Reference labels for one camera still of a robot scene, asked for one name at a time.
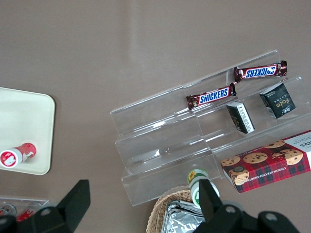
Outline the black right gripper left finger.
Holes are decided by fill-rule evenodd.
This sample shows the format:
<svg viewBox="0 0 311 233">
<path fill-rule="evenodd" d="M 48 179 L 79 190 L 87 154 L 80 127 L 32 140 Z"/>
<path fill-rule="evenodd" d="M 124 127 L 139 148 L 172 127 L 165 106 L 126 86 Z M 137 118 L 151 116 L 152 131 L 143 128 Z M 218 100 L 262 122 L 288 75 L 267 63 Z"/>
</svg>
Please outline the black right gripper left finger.
<svg viewBox="0 0 311 233">
<path fill-rule="evenodd" d="M 56 205 L 17 224 L 19 233 L 73 233 L 90 207 L 89 180 L 80 180 Z"/>
</svg>

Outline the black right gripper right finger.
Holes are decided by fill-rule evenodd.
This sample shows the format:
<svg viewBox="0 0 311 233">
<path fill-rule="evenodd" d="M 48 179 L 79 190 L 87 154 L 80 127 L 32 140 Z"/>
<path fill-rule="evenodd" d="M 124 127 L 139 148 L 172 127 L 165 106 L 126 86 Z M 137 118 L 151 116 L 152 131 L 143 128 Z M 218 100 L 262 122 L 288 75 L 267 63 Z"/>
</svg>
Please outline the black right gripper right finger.
<svg viewBox="0 0 311 233">
<path fill-rule="evenodd" d="M 196 233 L 256 233 L 257 219 L 234 204 L 223 204 L 209 180 L 199 181 L 199 202 L 205 219 Z"/>
</svg>

